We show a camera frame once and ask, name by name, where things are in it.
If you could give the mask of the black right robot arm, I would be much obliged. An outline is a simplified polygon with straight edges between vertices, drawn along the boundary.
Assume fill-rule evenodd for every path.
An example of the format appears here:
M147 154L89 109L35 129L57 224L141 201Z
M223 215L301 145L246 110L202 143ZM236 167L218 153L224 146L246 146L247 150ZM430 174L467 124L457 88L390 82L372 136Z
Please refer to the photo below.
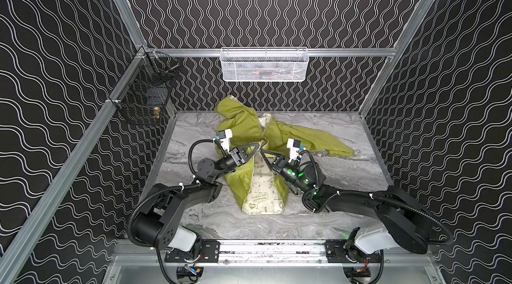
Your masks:
M325 182L326 176L313 155L302 150L297 159L274 151L260 151L266 166L301 196L314 214L324 211L362 215L378 220L401 248L424 254L430 245L451 245L453 232L426 207L399 187L384 191L341 189Z

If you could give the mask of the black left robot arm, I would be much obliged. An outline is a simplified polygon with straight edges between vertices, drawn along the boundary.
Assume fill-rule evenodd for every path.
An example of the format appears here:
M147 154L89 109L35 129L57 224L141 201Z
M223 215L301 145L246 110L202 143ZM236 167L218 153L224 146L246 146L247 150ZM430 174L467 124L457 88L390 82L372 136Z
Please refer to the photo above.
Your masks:
M222 158L204 158L192 169L193 181L188 185L154 185L140 201L127 222L127 237L134 245L158 251L197 250L197 233L180 225L185 211L196 205L215 201L223 184L219 179L250 162L260 148L250 143L221 150Z

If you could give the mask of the lime green printed jacket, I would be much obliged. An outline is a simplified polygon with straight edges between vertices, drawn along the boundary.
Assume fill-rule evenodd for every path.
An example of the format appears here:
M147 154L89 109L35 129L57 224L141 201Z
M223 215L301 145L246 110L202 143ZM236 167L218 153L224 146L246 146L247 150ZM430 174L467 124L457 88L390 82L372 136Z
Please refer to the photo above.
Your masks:
M233 96L221 100L215 112L225 119L218 132L230 129L232 147L258 143L265 151L288 155L287 142L298 139L306 150L327 152L333 157L351 157L355 151L334 135L304 126L277 121L272 114L258 115ZM225 176L241 212L246 215L280 215L285 211L289 188L282 177L271 172L261 154Z

